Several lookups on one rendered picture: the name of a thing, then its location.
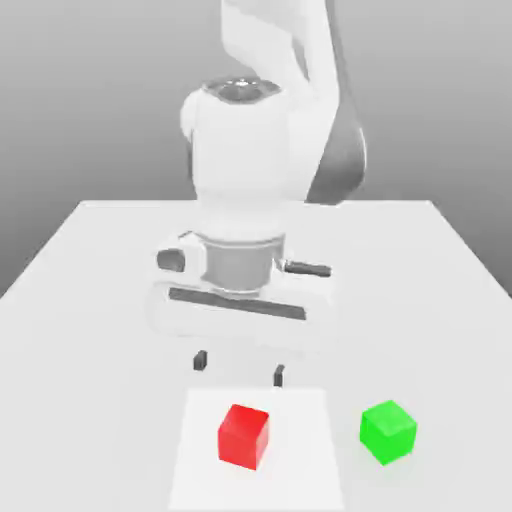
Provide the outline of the small red cube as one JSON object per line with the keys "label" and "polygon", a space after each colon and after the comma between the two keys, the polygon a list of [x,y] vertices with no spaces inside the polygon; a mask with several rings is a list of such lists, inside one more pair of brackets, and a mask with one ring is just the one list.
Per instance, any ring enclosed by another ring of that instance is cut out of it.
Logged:
{"label": "small red cube", "polygon": [[255,471],[269,441],[268,412],[233,404],[217,432],[221,461]]}

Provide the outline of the small green cube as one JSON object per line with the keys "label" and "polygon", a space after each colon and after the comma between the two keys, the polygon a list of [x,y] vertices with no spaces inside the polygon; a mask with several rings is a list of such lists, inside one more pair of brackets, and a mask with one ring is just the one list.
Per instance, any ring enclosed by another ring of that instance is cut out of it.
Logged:
{"label": "small green cube", "polygon": [[417,422],[395,401],[387,400],[365,410],[359,439],[383,466],[412,452]]}

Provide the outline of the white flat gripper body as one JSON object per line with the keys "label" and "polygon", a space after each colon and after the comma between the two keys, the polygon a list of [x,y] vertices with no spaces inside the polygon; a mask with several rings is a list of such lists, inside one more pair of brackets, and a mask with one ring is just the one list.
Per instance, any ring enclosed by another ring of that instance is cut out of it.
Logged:
{"label": "white flat gripper body", "polygon": [[333,277],[278,275],[255,294],[226,294],[162,274],[144,303],[148,325],[182,339],[256,343],[290,351],[321,351],[335,334]]}

